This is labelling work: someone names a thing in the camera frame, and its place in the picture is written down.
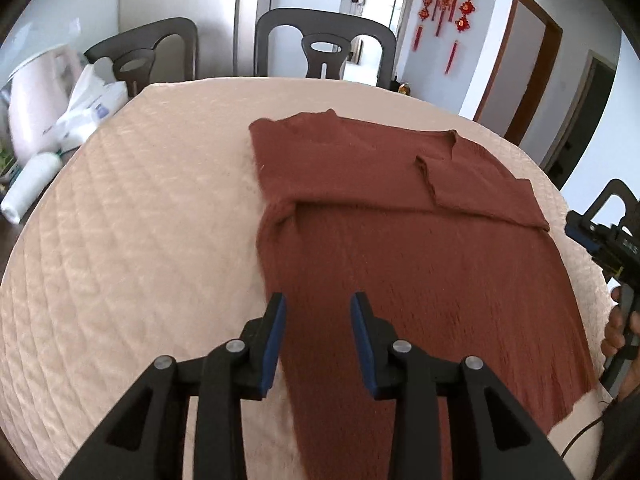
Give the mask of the person's right hand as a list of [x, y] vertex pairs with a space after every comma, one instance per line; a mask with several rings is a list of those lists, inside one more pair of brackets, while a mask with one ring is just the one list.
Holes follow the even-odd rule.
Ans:
[[625, 345], [624, 329], [628, 326], [635, 335], [639, 335], [639, 313], [632, 312], [627, 321], [623, 320], [622, 310], [620, 310], [620, 300], [623, 289], [615, 287], [611, 292], [614, 301], [614, 308], [608, 316], [608, 322], [604, 329], [604, 339], [601, 342], [601, 351], [606, 358], [612, 358], [620, 352]]

